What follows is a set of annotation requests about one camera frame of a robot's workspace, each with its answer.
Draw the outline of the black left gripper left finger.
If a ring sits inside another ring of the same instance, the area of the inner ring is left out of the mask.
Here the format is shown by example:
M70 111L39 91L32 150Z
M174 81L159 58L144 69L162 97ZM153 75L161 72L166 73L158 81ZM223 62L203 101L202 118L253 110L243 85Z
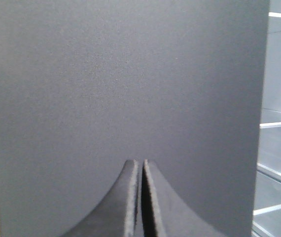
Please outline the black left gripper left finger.
M125 161L99 204L64 237L133 237L137 222L139 164Z

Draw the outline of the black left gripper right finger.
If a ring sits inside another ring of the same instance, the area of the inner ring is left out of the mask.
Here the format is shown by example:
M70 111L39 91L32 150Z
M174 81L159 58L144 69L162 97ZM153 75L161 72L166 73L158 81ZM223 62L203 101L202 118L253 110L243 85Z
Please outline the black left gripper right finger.
M156 163L144 160L141 218L146 237L223 237L176 193Z

